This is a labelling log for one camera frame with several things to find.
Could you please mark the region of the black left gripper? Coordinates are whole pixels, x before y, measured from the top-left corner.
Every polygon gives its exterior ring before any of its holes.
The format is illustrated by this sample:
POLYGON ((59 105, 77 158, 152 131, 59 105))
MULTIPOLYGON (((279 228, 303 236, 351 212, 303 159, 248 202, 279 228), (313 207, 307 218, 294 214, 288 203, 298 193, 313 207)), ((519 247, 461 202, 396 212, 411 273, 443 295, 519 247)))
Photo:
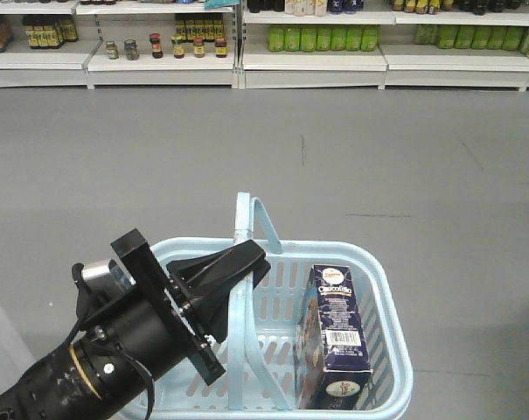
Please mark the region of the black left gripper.
POLYGON ((147 386, 182 360, 206 384, 225 369, 211 349, 228 334, 228 303, 233 287, 251 273, 256 283, 271 268, 255 241, 166 265, 166 276, 142 234, 133 229, 113 241, 118 264, 133 283, 108 300, 85 284, 79 264, 73 279, 79 290, 76 313, 85 333, 73 357, 95 386, 147 386))

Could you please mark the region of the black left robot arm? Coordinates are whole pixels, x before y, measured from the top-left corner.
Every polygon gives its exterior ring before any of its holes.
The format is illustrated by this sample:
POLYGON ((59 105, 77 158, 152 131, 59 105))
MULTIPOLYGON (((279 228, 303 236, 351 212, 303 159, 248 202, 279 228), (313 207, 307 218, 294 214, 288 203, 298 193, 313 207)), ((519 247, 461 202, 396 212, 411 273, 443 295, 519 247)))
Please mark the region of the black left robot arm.
POLYGON ((112 243, 100 275, 72 268, 76 322, 65 340, 0 392, 0 419, 108 419, 188 360, 206 384, 225 368, 212 350, 228 335, 228 301, 258 284, 266 253, 248 240, 162 266, 137 230, 112 243))

